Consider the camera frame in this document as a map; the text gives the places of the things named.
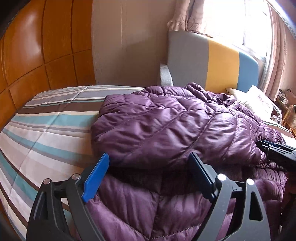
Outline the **white embroidered pillow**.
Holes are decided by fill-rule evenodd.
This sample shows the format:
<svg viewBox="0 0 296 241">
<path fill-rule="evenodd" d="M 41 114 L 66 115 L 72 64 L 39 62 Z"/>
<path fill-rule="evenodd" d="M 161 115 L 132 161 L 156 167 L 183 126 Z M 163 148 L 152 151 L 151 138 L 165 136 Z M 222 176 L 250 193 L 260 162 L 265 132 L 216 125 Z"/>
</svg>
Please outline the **white embroidered pillow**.
<svg viewBox="0 0 296 241">
<path fill-rule="evenodd" d="M 240 104 L 254 112 L 263 121 L 274 121 L 281 124 L 282 113 L 280 109 L 256 86 L 243 92 L 234 88 L 227 88 L 227 93 L 234 96 Z"/>
</svg>

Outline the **pink patterned curtain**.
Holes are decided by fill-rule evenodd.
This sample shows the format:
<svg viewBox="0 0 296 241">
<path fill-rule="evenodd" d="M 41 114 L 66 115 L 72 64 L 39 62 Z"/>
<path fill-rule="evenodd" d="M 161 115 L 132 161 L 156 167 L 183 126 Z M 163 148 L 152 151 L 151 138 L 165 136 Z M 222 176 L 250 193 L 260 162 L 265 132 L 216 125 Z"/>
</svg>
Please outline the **pink patterned curtain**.
<svg viewBox="0 0 296 241">
<path fill-rule="evenodd" d="M 270 1 L 177 1 L 169 32 L 192 32 L 252 56 L 258 87 L 276 100 L 285 78 L 287 25 Z"/>
</svg>

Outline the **wicker bedside table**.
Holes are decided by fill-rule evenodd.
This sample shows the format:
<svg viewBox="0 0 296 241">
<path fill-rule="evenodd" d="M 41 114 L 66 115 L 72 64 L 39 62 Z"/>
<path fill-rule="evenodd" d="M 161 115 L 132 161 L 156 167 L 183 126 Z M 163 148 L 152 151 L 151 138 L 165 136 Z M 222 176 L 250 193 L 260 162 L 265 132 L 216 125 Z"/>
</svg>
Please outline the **wicker bedside table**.
<svg viewBox="0 0 296 241">
<path fill-rule="evenodd" d="M 281 125 L 287 128 L 295 138 L 295 94 L 289 88 L 285 91 L 279 90 L 275 104 L 282 114 Z"/>
</svg>

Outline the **purple quilted down jacket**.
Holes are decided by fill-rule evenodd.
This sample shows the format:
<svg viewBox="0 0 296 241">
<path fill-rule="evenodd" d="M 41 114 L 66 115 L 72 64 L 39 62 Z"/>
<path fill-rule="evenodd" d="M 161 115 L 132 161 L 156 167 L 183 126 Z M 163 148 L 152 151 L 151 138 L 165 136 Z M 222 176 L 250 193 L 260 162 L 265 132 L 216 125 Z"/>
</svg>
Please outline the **purple quilted down jacket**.
<svg viewBox="0 0 296 241">
<path fill-rule="evenodd" d="M 286 178 L 259 140 L 284 143 L 234 97 L 195 83 L 109 95 L 91 142 L 110 165 L 87 208 L 105 240 L 191 240 L 211 205 L 188 167 L 195 152 L 231 180 L 255 181 L 275 238 Z"/>
</svg>

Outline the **striped bed quilt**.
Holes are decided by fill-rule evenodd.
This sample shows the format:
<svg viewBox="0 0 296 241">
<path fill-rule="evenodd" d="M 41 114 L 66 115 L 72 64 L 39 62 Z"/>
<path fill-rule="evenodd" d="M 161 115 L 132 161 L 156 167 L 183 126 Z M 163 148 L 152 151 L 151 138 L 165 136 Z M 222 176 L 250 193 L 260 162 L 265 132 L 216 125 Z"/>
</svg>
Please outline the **striped bed quilt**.
<svg viewBox="0 0 296 241">
<path fill-rule="evenodd" d="M 137 87 L 91 85 L 41 92 L 1 131 L 1 204 L 24 240 L 34 199 L 44 179 L 68 179 L 96 162 L 90 128 L 107 95 Z"/>
</svg>

